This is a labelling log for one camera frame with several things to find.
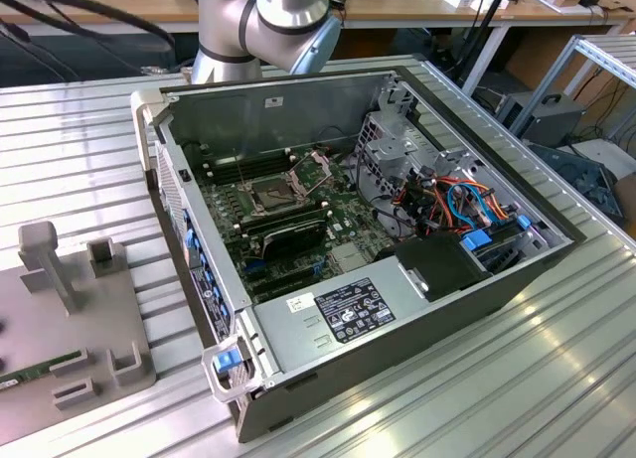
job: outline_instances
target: power cable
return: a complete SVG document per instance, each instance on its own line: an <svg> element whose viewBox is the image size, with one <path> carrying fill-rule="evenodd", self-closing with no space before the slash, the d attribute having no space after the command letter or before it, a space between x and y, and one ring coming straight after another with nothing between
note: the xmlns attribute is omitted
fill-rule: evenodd
<svg viewBox="0 0 636 458"><path fill-rule="evenodd" d="M7 41L9 41L11 44L13 44L17 49L19 49L20 51L24 52L27 56L29 56L33 61L35 61L36 63L38 63L40 66L42 66L43 68L51 71L59 80L61 80L62 82L66 82L67 80L65 79L64 76L62 76L62 74L60 74L58 71L56 71L55 68L53 68L52 66L50 66L49 64L47 64L45 61L41 60L40 58L38 58L38 56L36 56L35 54L33 54L28 48L26 48L25 46L23 46L21 43L19 43L18 41L16 41L15 39L13 39L11 36L9 36L8 34L5 34L4 32L2 32L2 30L0 30L0 36L2 36L3 38L5 38Z"/></svg>
<svg viewBox="0 0 636 458"><path fill-rule="evenodd" d="M174 49L175 41L174 38L168 34L163 29L158 26L141 19L137 16L134 16L130 13L126 13L125 11L121 11L119 9L113 8L111 6L107 6L105 4L101 4L97 1L92 0L40 0L49 3L62 4L67 6L73 6L79 9L83 9L85 11L98 14L100 16L104 16L106 18L119 21L135 28L138 28L142 31L145 31L156 38L159 38L162 41L163 46L158 47L156 43L148 44L140 41L135 41L134 43L127 43L125 40L119 39L120 37L111 36L102 34L96 31L92 31L89 29L85 29L77 24L69 23L68 21L61 21L57 18L51 17L40 11L37 11L19 1L16 0L0 0L1 3L6 6L29 16L37 21L45 23L51 27L61 29L68 33L77 34L79 36L84 36L91 39L98 39L100 41L106 43L121 43L134 45L137 49L142 49L146 51L154 51L154 52L165 52Z"/></svg>
<svg viewBox="0 0 636 458"><path fill-rule="evenodd" d="M35 44L31 40L29 33L27 33L24 29L22 29L21 27L13 23L6 23L2 18L0 18L0 26L4 28L7 36L11 37L15 42L20 43L25 49L31 51L29 47L35 48L38 52L43 53L49 59L52 59L57 65L64 68L65 71L70 73L75 78L75 80L80 80L80 75L71 66L69 66L67 63L62 61L60 58L58 58L55 54L53 54L51 51L49 51L45 47Z"/></svg>
<svg viewBox="0 0 636 458"><path fill-rule="evenodd" d="M60 17L62 17L63 19L65 19L68 23L70 24L74 24L76 26L80 26L77 22L75 22L73 19L71 19L64 11L62 11L60 8L58 8L55 4L53 3L47 3L47 5L53 10L55 11ZM146 75L146 73L139 67L134 66L133 64L129 63L127 60L123 59L122 57L118 56L116 53L114 53L112 51L111 48L109 48L107 45L105 45L102 41L100 41L99 39L93 39L91 38L92 41L95 42L95 44L97 46L99 46L105 53L107 53L109 56L111 56L113 59L119 61L122 65L126 66L127 68L131 69L132 71L135 71L139 74L142 74L143 76Z"/></svg>

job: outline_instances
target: blue cable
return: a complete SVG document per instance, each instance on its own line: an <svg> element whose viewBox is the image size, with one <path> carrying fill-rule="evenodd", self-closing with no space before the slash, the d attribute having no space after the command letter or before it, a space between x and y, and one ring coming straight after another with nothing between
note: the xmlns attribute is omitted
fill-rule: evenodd
<svg viewBox="0 0 636 458"><path fill-rule="evenodd" d="M477 190L472 185L468 185L467 183L457 183L456 186L467 188L475 196L475 198L477 198L477 200L479 201L479 204L481 205L481 208L484 210L484 213L486 214L486 216L491 222L497 223L499 221L499 219L497 218L497 215L495 215L493 211L490 209L490 207L486 205L486 202L481 197L481 193L479 193L479 190Z"/></svg>
<svg viewBox="0 0 636 458"><path fill-rule="evenodd" d="M459 212L455 209L455 202L453 202L453 188L451 187L446 194L446 202L448 203L448 207L450 208L450 213L452 213L455 217L462 220L463 222L470 225L471 229L475 229L475 224L468 218L460 215Z"/></svg>
<svg viewBox="0 0 636 458"><path fill-rule="evenodd" d="M463 222L469 224L472 229L475 229L475 224L468 217L464 217L463 215L460 215L459 212L457 212L457 210L455 209L455 202L453 201L453 196L452 196L453 188L455 188L455 187L464 187L464 188L466 188L477 199L477 201L479 202L479 205L483 209L483 211L486 214L486 216L488 217L488 219L492 223L497 223L499 221L499 219L492 212L492 210L490 210L490 208L488 208L488 205L486 205L486 202L481 197L481 194L479 193L479 191L475 187L473 187L472 185L468 185L466 183L456 183L455 185L453 185L448 190L448 193L446 195L446 200L448 202L448 207L450 208L451 213L455 217L457 217L458 219L462 220Z"/></svg>

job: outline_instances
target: black cable on desk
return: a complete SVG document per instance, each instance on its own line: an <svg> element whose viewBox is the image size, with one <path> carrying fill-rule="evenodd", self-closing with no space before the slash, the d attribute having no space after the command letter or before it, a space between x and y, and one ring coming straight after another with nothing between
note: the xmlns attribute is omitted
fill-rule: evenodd
<svg viewBox="0 0 636 458"><path fill-rule="evenodd" d="M119 21L135 28L138 28L142 31L145 31L153 36L159 38L163 42L163 46L158 47L156 44L148 44L148 43L140 43L136 41L134 46L137 49L142 49L146 51L158 51L165 52L166 50L172 50L175 47L175 41L173 37L165 32L163 29L158 26L141 19L137 16L134 16L130 13L126 13L125 11L121 11L119 9L113 8L111 6L107 6L105 4L101 4L97 1L91 0L40 0L49 3L55 4L63 4L68 6L73 6L79 9L84 9L85 11L98 14L100 16L104 16L106 18ZM85 29L79 26L77 23L69 23L67 21L60 21L59 19L48 16L40 11L37 11L19 1L16 0L0 0L1 3L6 6L29 16L37 21L45 23L51 27L61 29L68 33L77 34L79 36L84 36L86 38L97 39L99 41L103 41L106 43L123 43L119 37L110 36L102 33L98 33L96 31L92 31L89 29Z"/></svg>

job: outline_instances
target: green circuit board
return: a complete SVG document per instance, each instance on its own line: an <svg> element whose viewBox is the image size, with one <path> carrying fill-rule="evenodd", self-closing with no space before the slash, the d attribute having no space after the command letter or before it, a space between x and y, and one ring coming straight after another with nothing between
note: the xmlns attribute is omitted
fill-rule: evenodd
<svg viewBox="0 0 636 458"><path fill-rule="evenodd" d="M376 254L395 240L372 216L372 208L349 189L353 174L342 160L329 161L326 175L322 164L311 157L312 149L293 152L302 159L295 165L296 185L307 195L298 194L289 172L217 185L205 172L197 178L226 248L235 263L245 289L256 302L305 287L368 264ZM326 157L320 155L321 161ZM328 207L314 209L317 204ZM287 229L303 221L316 220L325 229L324 237L300 253L290 251L282 257L265 260L259 254L262 234L245 234L238 225L273 216L284 216L304 208L308 213L281 220L277 228Z"/></svg>

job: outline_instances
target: white sticker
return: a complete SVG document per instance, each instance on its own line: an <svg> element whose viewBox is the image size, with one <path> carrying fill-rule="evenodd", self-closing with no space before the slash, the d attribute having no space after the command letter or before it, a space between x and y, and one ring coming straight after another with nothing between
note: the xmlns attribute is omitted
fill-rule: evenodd
<svg viewBox="0 0 636 458"><path fill-rule="evenodd" d="M287 306L292 314L315 305L314 295L311 292L287 299Z"/></svg>
<svg viewBox="0 0 636 458"><path fill-rule="evenodd" d="M282 107L282 97L269 97L265 99L265 108Z"/></svg>

